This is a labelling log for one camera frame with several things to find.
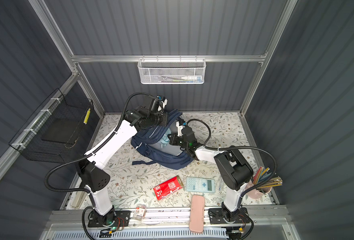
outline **calculator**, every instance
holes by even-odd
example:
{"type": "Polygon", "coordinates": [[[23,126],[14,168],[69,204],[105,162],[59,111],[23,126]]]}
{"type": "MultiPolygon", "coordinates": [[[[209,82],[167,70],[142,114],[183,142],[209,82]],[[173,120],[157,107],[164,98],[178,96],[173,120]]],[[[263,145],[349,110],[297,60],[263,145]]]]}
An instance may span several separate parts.
{"type": "Polygon", "coordinates": [[[188,192],[215,192],[214,179],[201,177],[187,177],[186,188],[188,192]]]}

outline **black mounting plate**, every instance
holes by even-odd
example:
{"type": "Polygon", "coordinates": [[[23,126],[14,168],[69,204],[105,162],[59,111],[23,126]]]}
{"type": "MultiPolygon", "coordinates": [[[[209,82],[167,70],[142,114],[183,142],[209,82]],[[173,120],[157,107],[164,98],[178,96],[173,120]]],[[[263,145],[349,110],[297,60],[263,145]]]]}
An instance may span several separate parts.
{"type": "MultiPolygon", "coordinates": [[[[210,224],[227,224],[225,219],[222,217],[222,210],[220,208],[215,208],[215,209],[209,209],[209,211],[214,212],[215,216],[210,216],[210,224]]],[[[246,213],[248,214],[248,210],[244,207],[240,209],[240,214],[246,213]]],[[[250,223],[249,219],[246,217],[243,218],[243,221],[246,223],[250,223]]],[[[236,218],[236,220],[233,223],[240,223],[242,224],[242,220],[240,220],[239,217],[236,218]]]]}
{"type": "MultiPolygon", "coordinates": [[[[120,217],[123,219],[123,225],[122,221],[120,223],[120,227],[124,226],[127,227],[129,225],[130,221],[130,211],[115,211],[117,214],[117,217],[120,217]]],[[[90,218],[93,218],[92,220],[89,220],[89,223],[87,224],[88,227],[103,227],[101,223],[98,222],[97,217],[94,216],[94,211],[90,214],[90,218]]],[[[118,221],[115,221],[111,227],[117,227],[118,226],[118,221]]]]}

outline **calculator screen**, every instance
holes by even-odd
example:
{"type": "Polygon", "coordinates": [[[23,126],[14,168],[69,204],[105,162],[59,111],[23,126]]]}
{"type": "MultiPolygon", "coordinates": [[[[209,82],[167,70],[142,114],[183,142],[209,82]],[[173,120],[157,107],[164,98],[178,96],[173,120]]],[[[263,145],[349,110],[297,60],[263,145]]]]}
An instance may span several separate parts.
{"type": "Polygon", "coordinates": [[[212,180],[208,180],[208,191],[212,190],[212,180]]]}

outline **floral tablecloth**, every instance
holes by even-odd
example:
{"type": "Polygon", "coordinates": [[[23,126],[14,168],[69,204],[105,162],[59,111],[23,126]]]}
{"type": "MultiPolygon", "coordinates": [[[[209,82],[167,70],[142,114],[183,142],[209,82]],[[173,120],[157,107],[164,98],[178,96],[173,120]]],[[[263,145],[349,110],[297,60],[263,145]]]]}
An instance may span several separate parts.
{"type": "MultiPolygon", "coordinates": [[[[100,142],[110,131],[115,128],[120,115],[105,115],[102,125],[94,141],[93,146],[100,142]]],[[[184,113],[182,118],[188,121],[192,118],[198,118],[206,122],[212,130],[212,137],[208,146],[227,147],[230,145],[240,146],[249,145],[243,131],[240,119],[237,113],[184,113]]],[[[193,128],[195,136],[199,142],[204,142],[208,137],[207,128],[200,122],[190,122],[189,126],[193,128]]],[[[254,156],[250,150],[241,151],[247,159],[253,170],[256,172],[258,167],[254,156]]],[[[173,170],[161,166],[153,165],[131,165],[132,161],[144,160],[151,161],[149,158],[139,154],[130,144],[130,140],[110,159],[104,170],[110,175],[108,191],[110,199],[116,209],[134,208],[137,204],[145,204],[147,207],[190,207],[192,195],[198,194],[205,197],[205,206],[219,206],[225,198],[226,185],[221,191],[218,191],[218,178],[220,173],[215,164],[206,161],[193,161],[187,167],[180,170],[173,170]],[[186,183],[186,177],[204,177],[214,179],[216,182],[216,192],[211,193],[193,193],[184,189],[169,195],[158,201],[155,197],[153,187],[179,175],[183,183],[186,183]]],[[[75,192],[70,196],[67,209],[71,207],[75,192]]],[[[247,195],[243,198],[244,205],[271,204],[269,196],[263,196],[260,199],[251,199],[247,195]]],[[[79,209],[90,206],[89,198],[86,198],[79,209]]]]}

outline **blue backpack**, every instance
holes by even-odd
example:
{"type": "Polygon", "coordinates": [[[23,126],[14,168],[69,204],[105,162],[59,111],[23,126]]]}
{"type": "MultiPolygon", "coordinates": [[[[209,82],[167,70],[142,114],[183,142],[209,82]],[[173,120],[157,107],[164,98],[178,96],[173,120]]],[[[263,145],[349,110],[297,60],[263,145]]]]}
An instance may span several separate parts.
{"type": "Polygon", "coordinates": [[[131,138],[131,145],[135,147],[141,155],[152,159],[150,162],[133,161],[132,165],[150,165],[159,163],[162,166],[178,170],[188,166],[189,163],[193,161],[193,158],[191,158],[184,151],[182,151],[179,155],[174,156],[150,146],[150,144],[155,144],[160,141],[171,124],[173,124],[176,119],[179,120],[179,116],[181,115],[182,113],[180,113],[177,109],[173,109],[168,113],[166,127],[155,126],[150,129],[140,130],[131,138]]]}

